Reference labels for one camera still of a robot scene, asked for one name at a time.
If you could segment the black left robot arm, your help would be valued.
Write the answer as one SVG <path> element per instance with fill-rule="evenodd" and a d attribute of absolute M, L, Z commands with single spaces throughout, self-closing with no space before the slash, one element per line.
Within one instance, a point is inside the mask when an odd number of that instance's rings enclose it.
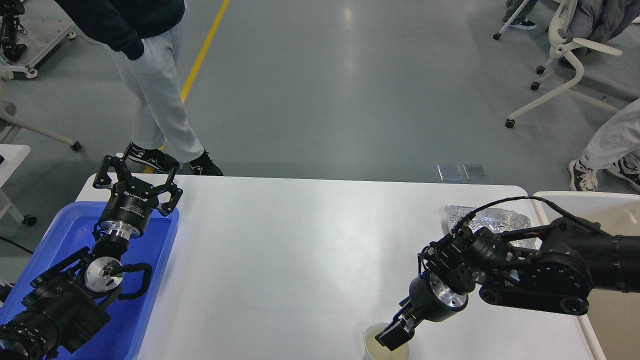
<path fill-rule="evenodd" d="M 131 239 L 144 235 L 153 210 L 166 217 L 178 205 L 183 190 L 174 178 L 153 185 L 135 177 L 127 155 L 106 155 L 93 187 L 108 189 L 110 198 L 94 224 L 92 247 L 82 247 L 30 282 L 25 309 L 1 326 L 3 360 L 52 360 L 64 347 L 74 353 L 110 321 L 114 301 L 130 301 L 148 291 L 153 266 L 123 264 Z"/>

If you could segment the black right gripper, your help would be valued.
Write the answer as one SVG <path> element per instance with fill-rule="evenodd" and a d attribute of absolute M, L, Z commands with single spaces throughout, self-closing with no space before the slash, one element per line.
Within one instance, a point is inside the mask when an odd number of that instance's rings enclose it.
<path fill-rule="evenodd" d="M 375 335 L 375 340 L 389 351 L 395 351 L 414 337 L 418 322 L 445 321 L 465 310 L 468 302 L 468 295 L 454 292 L 434 273 L 416 276 L 410 282 L 409 296 L 399 303 L 399 314 Z"/>

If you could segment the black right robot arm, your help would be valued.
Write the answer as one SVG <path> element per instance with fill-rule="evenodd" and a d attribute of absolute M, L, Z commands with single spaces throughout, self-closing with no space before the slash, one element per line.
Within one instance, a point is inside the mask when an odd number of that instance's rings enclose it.
<path fill-rule="evenodd" d="M 375 335 L 390 351 L 407 344 L 422 321 L 442 322 L 466 309 L 480 285 L 489 305 L 583 316 L 593 289 L 639 292 L 639 237 L 614 235 L 601 224 L 531 196 L 560 217 L 550 224 L 494 233 L 471 230 L 472 209 L 417 255 L 418 274 L 392 321 Z"/>

